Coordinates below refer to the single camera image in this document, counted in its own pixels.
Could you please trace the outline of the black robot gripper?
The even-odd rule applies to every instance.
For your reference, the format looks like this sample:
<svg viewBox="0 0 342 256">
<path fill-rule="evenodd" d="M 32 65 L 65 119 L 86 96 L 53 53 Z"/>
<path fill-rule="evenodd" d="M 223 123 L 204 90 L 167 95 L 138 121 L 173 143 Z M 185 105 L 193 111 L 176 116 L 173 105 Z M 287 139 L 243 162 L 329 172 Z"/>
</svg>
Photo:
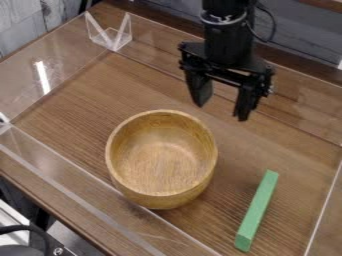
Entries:
<svg viewBox="0 0 342 256">
<path fill-rule="evenodd" d="M 197 107 L 204 106 L 213 94 L 213 81 L 236 87 L 233 116 L 245 121 L 260 97 L 268 96 L 273 75 L 272 67 L 252 50 L 253 13 L 241 11 L 237 15 L 215 15 L 203 11 L 200 21 L 204 40 L 179 44 L 179 65 L 191 99 Z"/>
</svg>

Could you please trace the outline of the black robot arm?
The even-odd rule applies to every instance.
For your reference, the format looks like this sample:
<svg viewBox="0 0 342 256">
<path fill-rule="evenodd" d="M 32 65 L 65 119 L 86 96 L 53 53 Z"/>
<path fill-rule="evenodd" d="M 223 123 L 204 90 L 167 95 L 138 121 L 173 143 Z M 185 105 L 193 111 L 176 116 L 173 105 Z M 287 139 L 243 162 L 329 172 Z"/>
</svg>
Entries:
<svg viewBox="0 0 342 256">
<path fill-rule="evenodd" d="M 177 49 L 185 84 L 196 106 L 213 94 L 212 82 L 237 89 L 232 115 L 248 119 L 261 97 L 271 92 L 273 67 L 253 53 L 253 39 L 268 41 L 276 31 L 273 22 L 268 38 L 253 31 L 255 10 L 273 16 L 257 0 L 201 0 L 200 21 L 204 41 L 183 41 Z"/>
</svg>

